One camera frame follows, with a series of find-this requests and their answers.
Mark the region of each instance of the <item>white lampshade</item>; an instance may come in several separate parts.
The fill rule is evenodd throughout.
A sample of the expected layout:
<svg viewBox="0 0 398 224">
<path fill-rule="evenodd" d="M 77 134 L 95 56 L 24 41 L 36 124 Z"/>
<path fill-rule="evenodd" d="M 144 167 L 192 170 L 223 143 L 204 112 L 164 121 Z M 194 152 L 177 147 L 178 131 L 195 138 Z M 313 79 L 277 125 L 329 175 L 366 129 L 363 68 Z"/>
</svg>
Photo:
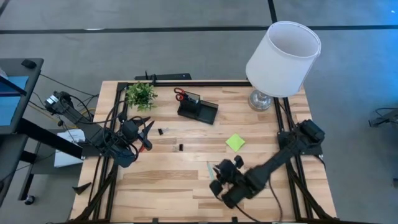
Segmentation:
<svg viewBox="0 0 398 224">
<path fill-rule="evenodd" d="M 268 28 L 246 65 L 246 75 L 262 93 L 291 96 L 300 90 L 320 52 L 320 39 L 308 27 L 276 22 Z"/>
</svg>

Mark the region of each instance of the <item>wooden table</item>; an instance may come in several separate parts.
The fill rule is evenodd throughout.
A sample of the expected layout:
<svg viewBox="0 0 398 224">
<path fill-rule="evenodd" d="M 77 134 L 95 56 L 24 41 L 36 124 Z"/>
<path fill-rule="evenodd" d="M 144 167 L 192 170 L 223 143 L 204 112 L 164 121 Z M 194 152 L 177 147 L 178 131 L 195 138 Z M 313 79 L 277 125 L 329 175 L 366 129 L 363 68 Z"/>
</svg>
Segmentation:
<svg viewBox="0 0 398 224">
<path fill-rule="evenodd" d="M 95 121 L 104 120 L 112 108 L 117 84 L 117 81 L 103 82 Z M 135 108 L 129 109 L 129 118 L 135 115 L 151 116 L 150 121 L 155 121 L 148 136 L 154 147 L 151 151 L 140 154 L 130 167 L 119 168 L 112 222 L 151 222 L 152 218 L 159 218 L 160 222 L 230 222 L 231 217 L 238 217 L 241 222 L 250 222 L 237 209 L 231 210 L 214 198 L 209 189 L 211 179 L 206 163 L 218 164 L 223 159 L 233 159 L 239 154 L 245 162 L 245 170 L 268 160 L 279 150 L 276 141 L 279 129 L 274 104 L 265 112 L 250 109 L 248 96 L 252 92 L 251 86 L 183 89 L 219 105 L 214 125 L 177 115 L 179 102 L 175 100 L 173 87 L 155 88 L 159 97 L 154 101 L 157 108 L 152 111 L 143 113 L 137 112 Z M 290 97 L 289 101 L 295 122 L 311 118 L 304 90 Z M 169 130 L 160 136 L 158 128 Z M 237 153 L 225 144 L 234 133 L 238 133 L 246 142 Z M 183 152 L 178 150 L 179 144 L 184 145 Z M 97 158 L 84 161 L 79 185 L 92 181 L 96 161 Z M 309 191 L 323 209 L 335 217 L 323 165 L 313 156 L 302 156 L 302 161 Z M 282 204 L 283 221 L 294 220 L 285 166 L 273 172 L 271 177 L 272 186 Z M 302 196 L 298 189 L 297 191 L 304 217 Z M 87 189 L 81 195 L 76 195 L 71 218 L 79 215 L 86 207 L 89 193 L 90 189 Z M 106 192 L 100 218 L 104 217 L 107 196 Z M 241 207 L 264 222 L 279 219 L 279 209 L 269 188 L 252 200 L 244 199 Z"/>
</svg>

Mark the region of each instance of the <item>sticky note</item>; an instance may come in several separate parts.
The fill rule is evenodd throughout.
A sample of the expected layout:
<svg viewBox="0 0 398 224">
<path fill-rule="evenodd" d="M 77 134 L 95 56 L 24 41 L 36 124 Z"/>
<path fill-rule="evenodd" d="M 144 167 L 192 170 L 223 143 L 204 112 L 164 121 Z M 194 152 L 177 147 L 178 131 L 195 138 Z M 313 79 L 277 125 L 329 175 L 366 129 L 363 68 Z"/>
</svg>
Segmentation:
<svg viewBox="0 0 398 224">
<path fill-rule="evenodd" d="M 238 134 L 233 134 L 226 143 L 233 151 L 237 152 L 243 146 L 244 140 Z"/>
</svg>

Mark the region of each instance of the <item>silver lamp base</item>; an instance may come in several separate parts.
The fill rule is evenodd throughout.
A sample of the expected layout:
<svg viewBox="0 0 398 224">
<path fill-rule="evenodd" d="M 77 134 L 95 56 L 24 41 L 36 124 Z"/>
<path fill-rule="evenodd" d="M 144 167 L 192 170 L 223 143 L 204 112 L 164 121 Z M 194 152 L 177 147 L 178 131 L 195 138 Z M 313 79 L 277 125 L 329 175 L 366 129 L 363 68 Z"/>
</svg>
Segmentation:
<svg viewBox="0 0 398 224">
<path fill-rule="evenodd" d="M 271 97 L 258 90 L 254 90 L 249 96 L 249 106 L 255 111 L 265 111 L 271 106 Z"/>
</svg>

